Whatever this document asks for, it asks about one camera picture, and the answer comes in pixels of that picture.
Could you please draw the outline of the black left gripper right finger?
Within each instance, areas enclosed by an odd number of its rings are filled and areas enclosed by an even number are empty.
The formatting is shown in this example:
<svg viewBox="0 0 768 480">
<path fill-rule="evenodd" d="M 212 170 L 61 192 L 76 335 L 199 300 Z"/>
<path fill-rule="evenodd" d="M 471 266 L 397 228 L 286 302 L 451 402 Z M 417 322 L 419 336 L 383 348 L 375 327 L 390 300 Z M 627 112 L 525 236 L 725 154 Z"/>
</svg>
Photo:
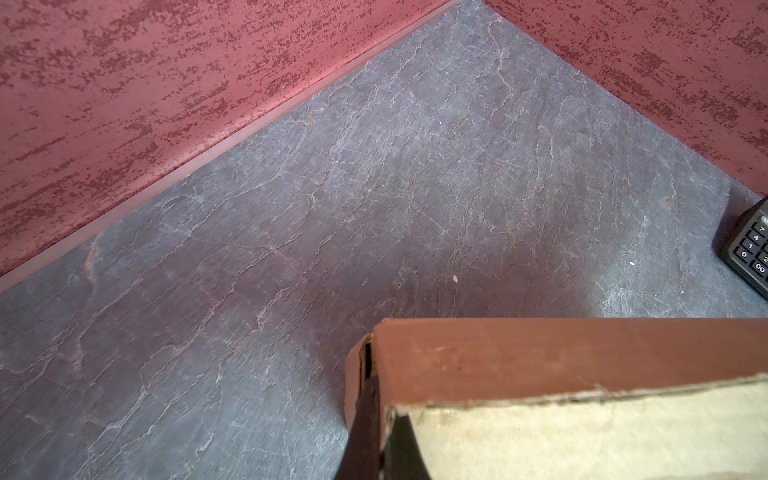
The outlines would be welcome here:
<svg viewBox="0 0 768 480">
<path fill-rule="evenodd" d="M 409 416 L 397 417 L 383 454 L 383 478 L 430 480 Z"/>
</svg>

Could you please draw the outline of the black calculator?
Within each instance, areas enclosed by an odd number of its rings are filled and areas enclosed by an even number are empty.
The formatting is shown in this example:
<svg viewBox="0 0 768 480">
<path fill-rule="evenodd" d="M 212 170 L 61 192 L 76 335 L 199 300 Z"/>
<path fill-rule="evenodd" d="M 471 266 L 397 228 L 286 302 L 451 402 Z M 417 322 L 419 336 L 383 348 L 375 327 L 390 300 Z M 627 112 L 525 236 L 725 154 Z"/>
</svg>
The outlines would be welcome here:
<svg viewBox="0 0 768 480">
<path fill-rule="evenodd" d="M 746 210 L 728 233 L 720 258 L 767 298 L 767 198 Z"/>
</svg>

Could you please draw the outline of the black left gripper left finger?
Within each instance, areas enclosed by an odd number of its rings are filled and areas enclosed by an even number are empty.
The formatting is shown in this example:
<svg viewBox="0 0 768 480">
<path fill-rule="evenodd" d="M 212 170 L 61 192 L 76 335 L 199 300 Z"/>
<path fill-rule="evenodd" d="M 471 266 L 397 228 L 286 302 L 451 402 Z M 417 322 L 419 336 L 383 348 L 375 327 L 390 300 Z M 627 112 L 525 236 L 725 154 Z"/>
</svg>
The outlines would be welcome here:
<svg viewBox="0 0 768 480">
<path fill-rule="evenodd" d="M 347 445 L 334 479 L 378 479 L 380 457 L 379 382 L 373 376 L 362 386 Z"/>
</svg>

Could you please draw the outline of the brown cardboard box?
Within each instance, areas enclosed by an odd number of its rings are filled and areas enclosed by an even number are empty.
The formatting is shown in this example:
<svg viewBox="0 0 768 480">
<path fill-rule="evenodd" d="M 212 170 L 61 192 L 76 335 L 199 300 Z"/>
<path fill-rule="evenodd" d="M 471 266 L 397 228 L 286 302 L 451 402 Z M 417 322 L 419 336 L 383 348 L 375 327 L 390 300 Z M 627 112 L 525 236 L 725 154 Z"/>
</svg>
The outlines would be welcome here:
<svg viewBox="0 0 768 480">
<path fill-rule="evenodd" d="M 409 416 L 431 479 L 763 479 L 756 319 L 387 319 L 345 364 L 379 382 L 380 470 Z"/>
</svg>

